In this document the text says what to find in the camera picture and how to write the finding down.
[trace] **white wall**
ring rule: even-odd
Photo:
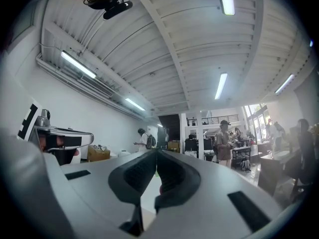
[[[306,80],[295,90],[303,118],[310,125],[319,123],[319,75],[316,67]]]
[[[51,125],[91,132],[93,144],[105,145],[114,153],[138,150],[133,142],[140,139],[138,129],[146,128],[143,121],[85,97],[40,68],[31,72],[24,86],[44,109],[50,110]]]
[[[267,109],[271,119],[277,121],[286,132],[290,132],[290,128],[303,118],[295,92],[283,93],[278,101],[267,103]]]
[[[218,109],[210,111],[212,117],[221,117],[238,114],[236,108]]]

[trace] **window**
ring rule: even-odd
[[[260,133],[263,139],[266,139],[267,136],[267,132],[266,132],[266,125],[265,125],[265,120],[264,120],[264,115],[261,114],[258,116],[258,120],[259,120],[259,125],[260,125]]]
[[[265,117],[266,123],[268,123],[268,119],[270,119],[270,115],[269,115],[268,110],[265,110],[265,111],[264,111],[264,117]]]
[[[36,2],[28,4],[15,19],[15,22],[12,25],[12,38],[10,43],[16,40],[29,27],[33,26],[36,5]]]
[[[248,120],[248,123],[249,123],[249,131],[252,133],[254,137],[256,137],[253,120],[252,119]]]
[[[245,106],[245,110],[246,110],[247,117],[250,117],[251,114],[250,114],[250,111],[249,111],[249,107]]]
[[[249,108],[250,108],[251,113],[254,114],[257,111],[259,111],[261,107],[260,107],[260,104],[257,104],[257,105],[251,105],[251,106],[249,106]]]
[[[260,143],[261,142],[261,135],[260,135],[261,132],[260,132],[257,118],[254,119],[254,126],[256,129],[257,143]]]

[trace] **ceiling beam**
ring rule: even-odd
[[[64,44],[69,47],[72,47],[73,50],[83,50],[83,45],[75,40],[72,36],[66,33],[63,29],[57,26],[54,22],[46,22],[43,27],[51,32],[56,38],[60,39]],[[129,83],[127,83],[124,79],[121,78],[120,75],[115,73],[108,65],[103,63],[97,56],[95,56],[91,51],[85,50],[83,52],[83,58],[86,59],[90,64],[94,65],[101,70],[101,72],[105,73],[108,77],[110,77],[117,84],[122,86],[125,90],[127,90],[132,97],[137,98],[140,102],[143,102],[144,105],[149,109],[154,109],[155,112],[159,112],[159,109],[156,108],[149,100],[147,100],[140,92],[138,92],[135,88],[133,88]]]
[[[310,55],[310,58],[307,59],[307,62],[305,62],[305,65],[303,66],[303,70],[300,71],[299,74],[297,74],[293,81],[284,88],[284,91],[281,93],[285,92],[292,92],[296,88],[298,88],[305,80],[306,78],[311,74],[315,66],[318,64],[318,56],[317,54],[313,51]]]
[[[261,40],[263,39],[263,33],[265,28],[265,22],[267,17],[267,0],[255,0],[256,3],[256,17],[255,17],[255,27],[254,27],[254,35],[250,48],[250,53],[248,55],[248,59],[244,70],[241,76],[238,79],[238,88],[242,88],[244,86],[244,81],[249,71],[251,70],[252,65],[257,57],[258,51],[261,47]]]
[[[174,43],[173,43],[171,37],[169,36],[168,31],[167,31],[162,19],[160,18],[160,15],[158,14],[157,10],[155,9],[155,7],[151,3],[151,1],[150,0],[140,0],[140,1],[144,5],[145,9],[148,11],[150,16],[152,17],[152,19],[154,20],[154,23],[158,27],[159,32],[164,39],[164,42],[165,42],[165,44],[170,52],[170,55],[173,59],[174,65],[176,67],[176,70],[177,70],[177,73],[178,73],[178,76],[179,76],[179,79],[180,79],[180,82],[181,82],[181,85],[182,85],[182,88],[184,91],[184,95],[185,95],[185,98],[187,100],[188,109],[190,109],[189,94],[188,94],[187,87],[186,87],[186,80],[185,80],[185,77],[184,77],[183,72],[182,72],[182,68],[180,65],[179,58],[177,56],[176,49],[174,47]]]
[[[294,44],[292,45],[292,47],[290,49],[288,59],[286,60],[281,71],[278,73],[278,76],[276,76],[275,79],[269,84],[268,88],[266,88],[261,93],[262,94],[261,97],[264,97],[265,95],[267,95],[268,92],[270,92],[272,90],[274,90],[274,91],[277,90],[279,85],[283,82],[283,79],[286,77],[289,68],[291,67],[292,63],[294,62],[294,60],[295,60],[295,58],[300,50],[302,42],[303,42],[303,37],[302,37],[301,32],[298,29],[297,33],[296,33]]]
[[[277,101],[278,99],[279,97],[274,95],[274,96],[263,98],[262,102],[260,100],[249,100],[249,101],[241,100],[231,104],[220,103],[220,104],[213,104],[213,105],[206,105],[206,106],[196,106],[195,108],[192,108],[190,110],[169,109],[167,111],[161,111],[160,113],[156,113],[154,114],[154,116],[164,116],[164,115],[172,115],[172,114],[179,114],[179,113],[195,113],[197,111],[213,111],[213,110],[226,109],[226,108],[236,108],[236,107],[243,107],[245,105],[248,105],[247,102],[249,102],[250,104],[269,103],[269,102]]]

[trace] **hat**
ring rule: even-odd
[[[228,121],[226,121],[226,120],[222,120],[222,121],[220,122],[220,124],[221,124],[221,125],[224,125],[224,124],[230,125],[230,123],[229,123]]]

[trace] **black slot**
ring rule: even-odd
[[[231,193],[228,197],[253,233],[270,222],[270,219],[243,192]]]
[[[82,137],[74,137],[74,136],[65,136],[64,137],[64,146],[81,146],[82,144]]]
[[[68,180],[73,180],[73,179],[80,178],[80,177],[83,177],[83,176],[89,175],[89,174],[91,174],[91,173],[88,170],[82,170],[82,171],[78,171],[78,172],[74,172],[74,173],[67,173],[67,174],[65,174],[65,177]]]

